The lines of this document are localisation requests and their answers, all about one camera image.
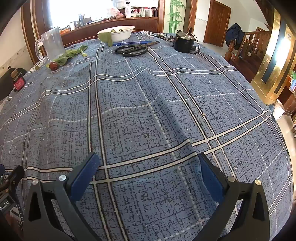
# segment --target glass mug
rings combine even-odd
[[[53,61],[54,59],[57,59],[58,57],[66,53],[61,34],[59,33],[59,27],[55,27],[47,31],[46,33],[42,34],[41,39],[35,42],[36,55],[38,59],[45,62],[47,58],[42,57],[40,55],[40,51],[38,50],[38,44],[40,42],[43,43],[43,46],[47,53],[47,57],[50,61]]]

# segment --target white bowl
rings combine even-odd
[[[106,33],[111,32],[112,29],[114,29],[116,32],[111,33],[111,38],[113,42],[120,42],[123,40],[128,39],[131,36],[131,31],[135,28],[135,26],[118,26],[113,28],[106,28],[101,30],[99,33]]]

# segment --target brown door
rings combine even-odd
[[[205,31],[205,43],[223,47],[225,33],[228,28],[231,8],[211,0],[209,18]]]

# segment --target blue pen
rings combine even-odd
[[[138,42],[117,43],[117,44],[113,44],[112,46],[130,45],[130,44],[148,44],[148,43],[151,43],[151,42],[152,41],[138,41]]]

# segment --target silver bolt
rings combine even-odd
[[[66,175],[60,175],[59,176],[59,181],[65,181],[66,180]]]
[[[33,181],[32,181],[32,184],[33,185],[37,185],[39,183],[39,180],[38,179],[34,179]]]
[[[233,176],[228,176],[227,180],[231,183],[233,183],[235,181],[235,178]]]
[[[260,186],[260,185],[261,185],[261,181],[258,180],[258,179],[256,179],[256,180],[255,180],[255,184],[258,185],[258,186]]]

